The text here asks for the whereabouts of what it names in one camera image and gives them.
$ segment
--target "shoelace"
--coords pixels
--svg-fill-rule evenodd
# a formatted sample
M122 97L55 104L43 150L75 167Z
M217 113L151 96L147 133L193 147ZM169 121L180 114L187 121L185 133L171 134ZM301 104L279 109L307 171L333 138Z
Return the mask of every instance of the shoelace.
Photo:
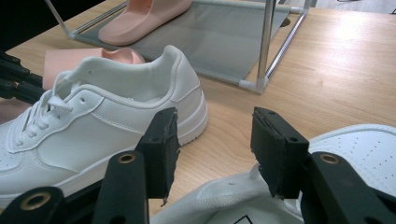
M50 125L46 122L45 115L53 108L57 107L62 110L71 112L73 107L68 105L61 97L56 94L56 86L58 80L64 78L66 74L60 74L55 80L55 84L51 91L46 91L30 109L26 110L20 117L21 123L17 129L16 144L17 146L23 145L23 134L26 133L30 138L37 136L37 132L47 129Z

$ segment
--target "wooden table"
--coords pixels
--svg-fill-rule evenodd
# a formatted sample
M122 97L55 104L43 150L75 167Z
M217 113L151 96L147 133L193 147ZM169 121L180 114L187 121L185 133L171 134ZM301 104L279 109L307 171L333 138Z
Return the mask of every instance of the wooden table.
M68 24L106 11L107 2ZM273 46L284 40L282 29ZM255 164L249 148L254 106L274 110L307 139L353 124L396 126L395 31L394 15L312 8L263 95L200 77L209 122L181 149L169 203ZM58 26L7 53L42 74L45 50L78 48L95 46L66 39ZM161 203L150 200L150 213L161 210Z

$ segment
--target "shoe logo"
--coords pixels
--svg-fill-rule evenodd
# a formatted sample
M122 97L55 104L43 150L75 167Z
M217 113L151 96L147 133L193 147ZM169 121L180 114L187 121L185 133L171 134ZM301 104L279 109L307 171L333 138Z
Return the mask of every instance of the shoe logo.
M239 218L234 224L253 224L248 216Z

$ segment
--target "wooden surface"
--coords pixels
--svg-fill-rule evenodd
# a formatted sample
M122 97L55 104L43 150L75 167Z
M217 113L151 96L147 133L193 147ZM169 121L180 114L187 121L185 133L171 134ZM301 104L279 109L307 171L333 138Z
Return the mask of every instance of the wooden surface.
M106 8L104 3L69 24ZM181 149L169 203L255 164L249 149L254 106L274 110L307 139L353 124L396 126L395 31L396 16L312 8L263 95L200 77L209 122ZM285 34L280 30L272 46ZM46 49L77 48L94 46L66 39L56 27L7 53L42 74ZM150 200L150 213L161 203Z

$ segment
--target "shoe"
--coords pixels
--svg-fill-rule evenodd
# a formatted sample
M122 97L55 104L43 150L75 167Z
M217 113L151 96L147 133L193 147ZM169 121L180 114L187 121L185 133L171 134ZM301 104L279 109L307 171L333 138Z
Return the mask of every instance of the shoe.
M52 88L55 78L63 71L73 70L86 57L95 56L120 63L144 63L143 57L133 49L122 48L114 51L105 49L52 49L46 51L44 59L43 89Z
M191 0L129 0L124 11L99 30L98 38L110 45L130 45L190 6Z
M342 156L366 184L396 196L396 128L362 124L311 139L309 152ZM151 224L304 223L298 200L272 198L258 165L212 180L150 218Z
M53 186L68 196L102 179L109 158L134 149L168 107L177 109L181 145L203 132L205 97L179 49L167 46L152 63L84 59L0 126L0 207L29 189Z

